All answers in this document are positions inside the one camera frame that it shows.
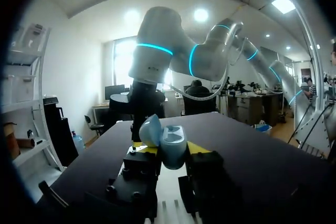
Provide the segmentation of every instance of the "white robotic arm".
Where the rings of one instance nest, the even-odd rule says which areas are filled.
[[[310,107],[305,94],[280,61],[269,65],[262,53],[247,38],[238,36],[242,27],[243,23],[225,19],[215,25],[205,42],[199,45],[185,34],[181,26],[181,17],[176,11],[166,7],[151,8],[146,13],[138,33],[138,45],[129,76],[139,83],[156,86],[157,83],[164,83],[168,68],[209,81],[219,81],[225,75],[221,87],[206,98],[192,97],[171,86],[175,91],[191,99],[208,100],[220,93],[226,83],[228,52],[233,46],[242,52],[268,87],[274,87],[278,83],[282,85],[283,94],[289,105],[295,108],[296,125],[308,125],[314,120],[314,109]],[[336,118],[335,109],[328,114],[332,115],[329,118]],[[336,138],[335,127],[327,128],[329,139]],[[330,143],[319,142],[315,147],[326,152],[330,149]]]

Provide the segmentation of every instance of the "ceiling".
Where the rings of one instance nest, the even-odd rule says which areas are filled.
[[[257,47],[263,46],[280,54],[305,54],[301,45],[282,26],[267,18],[257,10],[243,6],[233,16],[240,4],[233,0],[108,0],[84,10],[71,18],[78,24],[81,33],[94,35],[101,42],[135,36],[148,9],[154,6],[172,8],[181,15],[182,27],[196,42],[202,43],[211,30],[221,20],[231,17],[242,21],[244,28],[240,35],[248,37]],[[194,11],[203,8],[209,18],[204,23],[194,19]],[[137,23],[127,23],[124,15],[135,9],[141,14]]]
[[[234,16],[236,20],[245,23],[244,33],[257,46],[265,46],[284,54],[293,60],[308,58],[309,52],[298,17],[295,11],[282,14],[270,3],[273,0],[53,0],[68,15],[81,24],[101,41],[136,35],[138,28],[125,27],[122,17],[126,10],[136,8],[143,16],[146,10],[155,5],[164,5],[176,9],[182,16],[183,27],[193,37],[205,36],[205,32],[216,22],[229,17],[238,6],[244,5]],[[321,46],[320,55],[330,54],[330,39],[328,25],[319,12],[313,0],[298,0],[307,14],[317,43]],[[192,19],[193,10],[204,6],[210,11],[210,19],[206,24],[195,23]],[[263,42],[263,34],[270,31],[276,34],[270,40]],[[290,42],[291,51],[281,51]]]

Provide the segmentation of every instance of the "window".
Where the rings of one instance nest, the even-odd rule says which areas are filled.
[[[133,83],[133,78],[128,76],[133,62],[133,52],[136,47],[136,38],[126,38],[117,40],[114,44],[114,85],[125,84],[125,88],[129,88]],[[167,70],[164,81],[166,84],[172,84],[173,75],[170,69]],[[170,87],[164,84],[163,89],[169,90]]]
[[[291,76],[294,76],[293,68],[286,66],[286,70]]]

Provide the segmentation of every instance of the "computer monitor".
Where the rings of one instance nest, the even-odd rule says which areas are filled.
[[[105,87],[105,100],[109,100],[112,94],[120,94],[125,92],[125,85],[115,85]]]
[[[190,87],[190,85],[183,86],[183,91],[185,92],[189,87]]]

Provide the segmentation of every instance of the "light blue object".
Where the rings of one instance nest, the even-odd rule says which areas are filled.
[[[195,49],[196,49],[197,46],[198,46],[198,44],[196,44],[196,45],[193,47],[193,49],[192,49],[191,52],[190,52],[190,56],[189,56],[189,72],[190,72],[190,74],[191,74],[192,76],[194,76],[194,75],[193,75],[193,71],[192,71],[191,64],[192,64],[192,61],[193,61],[194,51],[195,51]]]
[[[279,82],[281,82],[279,76],[277,75],[277,73],[275,73],[275,71],[273,70],[273,68],[271,68],[271,67],[268,67],[268,68],[275,74],[275,76],[278,78]]]
[[[73,131],[72,140],[74,141],[78,154],[81,154],[85,150],[85,145],[84,145],[82,137],[80,135],[76,135],[76,133]]]
[[[292,103],[292,101],[294,101],[295,97],[297,97],[301,92],[302,92],[302,90],[297,92],[296,95],[294,95],[294,97],[289,101],[288,105],[290,105]]]
[[[222,27],[225,27],[226,29],[228,29],[229,31],[231,31],[230,28],[228,28],[227,26],[224,26],[224,25],[217,25],[217,26],[222,26]]]
[[[171,56],[173,55],[173,52],[171,52],[170,50],[164,48],[164,47],[159,47],[153,44],[146,44],[146,43],[139,43],[137,44],[138,47],[150,47],[150,48],[155,48],[164,52],[167,52],[168,54],[170,54]]]
[[[148,147],[157,147],[162,138],[162,127],[156,114],[144,121],[139,129],[140,140]]]
[[[162,163],[170,170],[180,169],[184,164],[187,139],[182,126],[167,126],[163,129],[160,149]]]
[[[246,60],[252,60],[252,58],[253,58],[255,55],[257,55],[257,52],[258,52],[258,49],[257,49],[257,51],[256,51],[250,58],[248,58],[248,59],[246,59]]]

